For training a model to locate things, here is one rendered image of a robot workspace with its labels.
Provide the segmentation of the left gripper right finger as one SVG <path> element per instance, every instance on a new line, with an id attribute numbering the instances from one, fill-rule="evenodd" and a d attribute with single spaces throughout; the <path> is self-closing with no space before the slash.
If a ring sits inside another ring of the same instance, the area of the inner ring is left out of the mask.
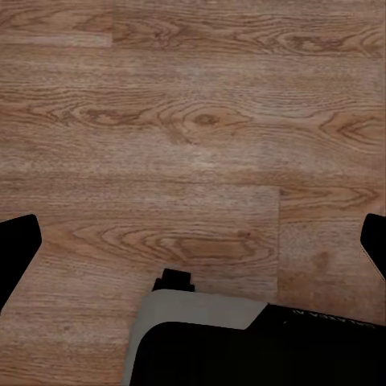
<path id="1" fill-rule="evenodd" d="M 386 279 L 386 217 L 367 214 L 360 242 Z"/>

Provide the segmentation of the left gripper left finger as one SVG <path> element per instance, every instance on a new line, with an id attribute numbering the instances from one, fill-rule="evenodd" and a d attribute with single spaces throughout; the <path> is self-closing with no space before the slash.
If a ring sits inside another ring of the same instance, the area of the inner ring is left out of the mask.
<path id="1" fill-rule="evenodd" d="M 0 310 L 42 244 L 34 214 L 0 223 Z"/>

